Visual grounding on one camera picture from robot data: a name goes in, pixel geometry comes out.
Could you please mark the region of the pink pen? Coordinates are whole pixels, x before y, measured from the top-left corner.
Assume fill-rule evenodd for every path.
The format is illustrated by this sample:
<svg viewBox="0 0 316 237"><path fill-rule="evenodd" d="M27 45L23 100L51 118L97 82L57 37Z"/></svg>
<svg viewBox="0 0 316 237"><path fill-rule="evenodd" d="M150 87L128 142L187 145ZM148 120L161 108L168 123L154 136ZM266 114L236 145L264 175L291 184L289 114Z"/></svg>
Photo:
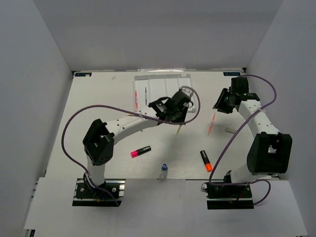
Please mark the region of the pink pen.
<svg viewBox="0 0 316 237"><path fill-rule="evenodd" d="M136 90L134 92L134 98L135 98L135 110L138 111L138 93Z"/></svg>

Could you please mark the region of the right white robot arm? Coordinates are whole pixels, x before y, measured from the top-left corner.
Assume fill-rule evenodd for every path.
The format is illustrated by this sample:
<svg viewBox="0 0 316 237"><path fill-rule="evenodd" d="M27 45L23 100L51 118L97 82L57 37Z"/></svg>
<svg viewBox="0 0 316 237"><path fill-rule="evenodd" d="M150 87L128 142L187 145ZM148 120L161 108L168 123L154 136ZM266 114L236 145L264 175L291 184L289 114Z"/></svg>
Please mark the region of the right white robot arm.
<svg viewBox="0 0 316 237"><path fill-rule="evenodd" d="M225 114L236 110L245 120L237 132L248 126L254 137L246 163L227 173L223 192L229 197L236 196L241 185L288 170L293 140L289 134L281 133L267 117L265 109L271 104L262 105L258 95L249 91L247 77L239 76L231 79L231 86L222 90L213 107Z"/></svg>

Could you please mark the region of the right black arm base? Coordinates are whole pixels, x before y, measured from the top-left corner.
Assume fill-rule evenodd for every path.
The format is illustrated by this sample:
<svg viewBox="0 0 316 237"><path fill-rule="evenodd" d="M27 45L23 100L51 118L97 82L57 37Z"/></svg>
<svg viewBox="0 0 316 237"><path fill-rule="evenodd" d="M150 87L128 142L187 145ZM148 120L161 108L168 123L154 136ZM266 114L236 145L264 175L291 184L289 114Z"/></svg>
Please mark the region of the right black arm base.
<svg viewBox="0 0 316 237"><path fill-rule="evenodd" d="M213 186L206 183L208 210L253 209L254 202L249 185Z"/></svg>

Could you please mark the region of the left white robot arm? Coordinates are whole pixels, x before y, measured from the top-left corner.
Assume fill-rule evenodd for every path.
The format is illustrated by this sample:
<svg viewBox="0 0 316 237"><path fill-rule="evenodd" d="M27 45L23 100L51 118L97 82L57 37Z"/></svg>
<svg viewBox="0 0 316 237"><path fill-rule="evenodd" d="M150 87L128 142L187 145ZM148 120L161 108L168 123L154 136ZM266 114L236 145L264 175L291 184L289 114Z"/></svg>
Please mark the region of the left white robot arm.
<svg viewBox="0 0 316 237"><path fill-rule="evenodd" d="M162 97L151 102L140 116L125 116L110 122L100 119L93 121L83 139L88 159L87 191L93 197L103 194L105 164L113 157L115 144L134 133L156 127L163 121L184 122L191 104L191 95L178 90L171 98Z"/></svg>

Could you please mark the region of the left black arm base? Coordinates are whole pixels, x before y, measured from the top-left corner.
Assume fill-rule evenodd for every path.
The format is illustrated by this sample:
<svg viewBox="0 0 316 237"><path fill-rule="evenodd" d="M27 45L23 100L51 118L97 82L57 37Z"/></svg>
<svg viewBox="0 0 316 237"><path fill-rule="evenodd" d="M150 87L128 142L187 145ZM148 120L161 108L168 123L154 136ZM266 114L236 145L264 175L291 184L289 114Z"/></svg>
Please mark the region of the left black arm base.
<svg viewBox="0 0 316 237"><path fill-rule="evenodd" d="M99 189L90 189L83 179L77 179L72 206L81 207L119 207L125 189L124 180L106 180L103 189L109 191L115 198Z"/></svg>

